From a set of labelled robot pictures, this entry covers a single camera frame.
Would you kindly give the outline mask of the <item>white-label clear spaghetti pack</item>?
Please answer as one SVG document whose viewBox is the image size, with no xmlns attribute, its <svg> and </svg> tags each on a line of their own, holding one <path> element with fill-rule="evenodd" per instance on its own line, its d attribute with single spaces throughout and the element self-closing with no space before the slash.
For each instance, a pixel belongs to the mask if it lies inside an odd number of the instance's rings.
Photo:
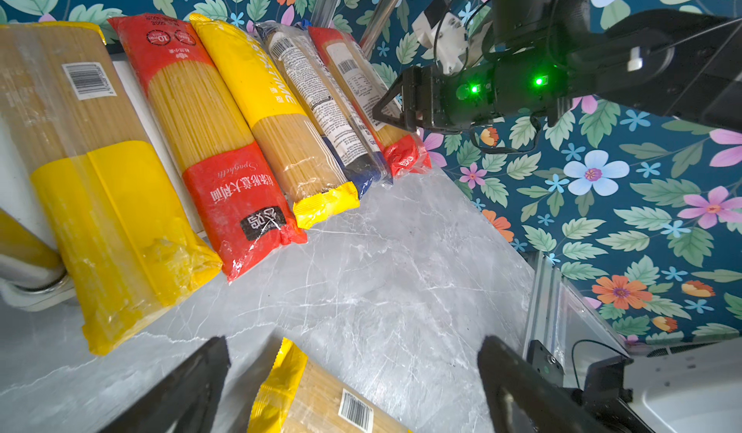
<svg viewBox="0 0 742 433">
<path fill-rule="evenodd" d="M 374 185 L 390 184 L 381 149 L 320 58 L 309 34 L 273 21 L 260 23 L 256 30 L 359 195 L 362 197 Z"/>
</svg>

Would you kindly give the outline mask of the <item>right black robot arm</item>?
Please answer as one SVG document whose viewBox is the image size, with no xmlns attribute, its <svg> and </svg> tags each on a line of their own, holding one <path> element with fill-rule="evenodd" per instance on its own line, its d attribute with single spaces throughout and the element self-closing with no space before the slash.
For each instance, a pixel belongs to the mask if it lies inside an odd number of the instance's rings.
<svg viewBox="0 0 742 433">
<path fill-rule="evenodd" d="M 373 109 L 413 132 L 463 133 L 530 110 L 555 124 L 575 98 L 595 95 L 658 116 L 741 128 L 741 23 L 656 9 L 603 33 L 589 0 L 490 0 L 483 64 L 448 76 L 412 67 Z"/>
</svg>

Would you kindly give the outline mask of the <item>narrow yellow spaghetti pack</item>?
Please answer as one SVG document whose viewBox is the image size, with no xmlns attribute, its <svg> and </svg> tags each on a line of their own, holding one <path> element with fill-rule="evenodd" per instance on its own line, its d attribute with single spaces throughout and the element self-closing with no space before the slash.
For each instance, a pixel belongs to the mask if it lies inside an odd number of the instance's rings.
<svg viewBox="0 0 742 433">
<path fill-rule="evenodd" d="M 356 186 L 261 43 L 202 14 L 191 15 L 189 23 L 247 121 L 298 226 L 309 229 L 360 207 Z"/>
</svg>

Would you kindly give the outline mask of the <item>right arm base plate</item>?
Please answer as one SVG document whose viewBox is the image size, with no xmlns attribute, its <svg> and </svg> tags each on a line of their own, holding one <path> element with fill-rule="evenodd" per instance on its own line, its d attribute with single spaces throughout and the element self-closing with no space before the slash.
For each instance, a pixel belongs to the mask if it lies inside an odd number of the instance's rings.
<svg viewBox="0 0 742 433">
<path fill-rule="evenodd" d="M 587 370 L 585 383 L 579 388 L 564 386 L 564 368 L 557 358 L 539 340 L 531 340 L 526 361 L 549 383 L 565 392 L 579 406 L 596 413 L 614 412 L 618 406 L 627 407 L 634 400 L 633 391 L 623 386 L 625 369 L 633 359 L 608 344 L 583 338 L 572 345 L 590 343 L 607 349 L 616 357 L 593 363 Z"/>
</svg>

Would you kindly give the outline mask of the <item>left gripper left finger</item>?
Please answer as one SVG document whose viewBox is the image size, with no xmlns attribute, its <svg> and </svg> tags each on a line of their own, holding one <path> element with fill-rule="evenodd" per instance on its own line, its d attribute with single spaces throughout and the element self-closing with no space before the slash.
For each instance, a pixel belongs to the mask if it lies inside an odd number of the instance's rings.
<svg viewBox="0 0 742 433">
<path fill-rule="evenodd" d="M 210 432 L 230 369 L 227 339 L 214 336 L 104 432 Z"/>
</svg>

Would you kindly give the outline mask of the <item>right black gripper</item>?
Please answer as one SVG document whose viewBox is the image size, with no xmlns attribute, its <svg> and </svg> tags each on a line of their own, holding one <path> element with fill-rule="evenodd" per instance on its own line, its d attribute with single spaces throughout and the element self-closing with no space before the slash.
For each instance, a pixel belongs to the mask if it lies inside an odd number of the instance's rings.
<svg viewBox="0 0 742 433">
<path fill-rule="evenodd" d="M 557 74 L 533 68 L 485 64 L 445 76 L 434 66 L 410 67 L 389 87 L 371 68 L 381 98 L 375 120 L 406 132 L 459 134 L 529 110 L 557 122 Z"/>
</svg>

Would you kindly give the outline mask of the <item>red-yellow labelled spaghetti pack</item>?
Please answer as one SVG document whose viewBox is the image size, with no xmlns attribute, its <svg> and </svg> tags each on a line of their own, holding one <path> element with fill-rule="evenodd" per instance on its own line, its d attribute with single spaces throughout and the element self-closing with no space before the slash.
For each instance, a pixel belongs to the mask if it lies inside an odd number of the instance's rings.
<svg viewBox="0 0 742 433">
<path fill-rule="evenodd" d="M 366 129 L 382 150 L 393 178 L 423 174 L 432 168 L 420 137 L 377 120 L 373 109 L 388 87 L 348 33 L 328 27 L 310 27 L 308 34 L 320 58 L 353 103 Z"/>
</svg>

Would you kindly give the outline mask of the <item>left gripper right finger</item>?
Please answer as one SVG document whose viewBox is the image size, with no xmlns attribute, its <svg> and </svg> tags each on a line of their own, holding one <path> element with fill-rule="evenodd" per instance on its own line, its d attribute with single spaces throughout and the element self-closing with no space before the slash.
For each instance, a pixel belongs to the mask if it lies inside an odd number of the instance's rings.
<svg viewBox="0 0 742 433">
<path fill-rule="evenodd" d="M 497 336 L 483 340 L 477 366 L 497 432 L 515 432 L 518 425 L 535 432 L 607 430 Z"/>
</svg>

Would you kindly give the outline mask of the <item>wide yellow spaghetti pack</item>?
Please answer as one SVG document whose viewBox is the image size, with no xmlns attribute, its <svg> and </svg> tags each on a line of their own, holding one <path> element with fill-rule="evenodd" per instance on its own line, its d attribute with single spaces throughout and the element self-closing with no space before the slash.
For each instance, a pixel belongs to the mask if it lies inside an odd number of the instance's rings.
<svg viewBox="0 0 742 433">
<path fill-rule="evenodd" d="M 91 23 L 4 25 L 1 118 L 105 356 L 220 273 Z"/>
</svg>

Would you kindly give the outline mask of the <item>red spaghetti pack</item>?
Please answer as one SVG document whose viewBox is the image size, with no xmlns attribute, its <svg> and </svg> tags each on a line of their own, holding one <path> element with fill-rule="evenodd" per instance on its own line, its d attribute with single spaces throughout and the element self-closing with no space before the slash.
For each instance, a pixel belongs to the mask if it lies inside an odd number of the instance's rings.
<svg viewBox="0 0 742 433">
<path fill-rule="evenodd" d="M 288 201 L 190 23 L 109 19 L 230 282 L 273 251 L 304 244 Z"/>
</svg>

